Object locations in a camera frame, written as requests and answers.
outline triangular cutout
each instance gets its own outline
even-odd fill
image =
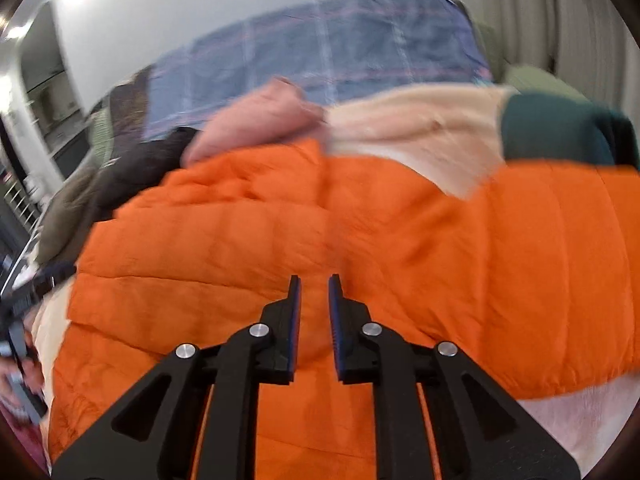
[[[462,376],[462,383],[476,412],[478,424],[486,440],[495,440],[513,433],[517,425],[514,418],[506,412],[494,397],[471,375]]]
[[[113,431],[130,436],[138,442],[146,442],[170,384],[171,376],[163,374],[156,377],[113,419]]]

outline pink pillow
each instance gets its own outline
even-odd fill
[[[302,89],[281,77],[213,115],[184,150],[180,163],[196,162],[235,148],[267,144],[318,126],[324,108],[305,100]]]

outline metal bolt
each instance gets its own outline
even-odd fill
[[[455,346],[452,342],[443,341],[438,345],[438,353],[440,355],[444,355],[445,357],[453,357],[458,353],[458,347]]]
[[[362,326],[362,333],[375,337],[382,334],[382,327],[378,323],[365,323]]]
[[[264,323],[256,323],[249,329],[249,334],[254,337],[264,337],[269,333],[269,327]]]
[[[175,354],[180,359],[189,359],[196,353],[196,347],[189,343],[182,343],[175,349]]]

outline blue plaid cloth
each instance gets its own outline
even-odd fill
[[[492,80],[468,19],[449,0],[314,2],[230,25],[158,60],[143,139],[201,127],[273,75],[322,105],[410,83]]]

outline orange blanket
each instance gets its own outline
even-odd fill
[[[332,272],[375,320],[457,342],[516,397],[605,382],[638,362],[639,198],[634,170],[540,162],[462,202],[401,164],[325,158],[312,141],[175,171],[92,231],[54,367],[52,458],[177,344],[258,319],[293,273],[298,370],[261,389],[260,480],[374,478],[370,388],[334,371]]]

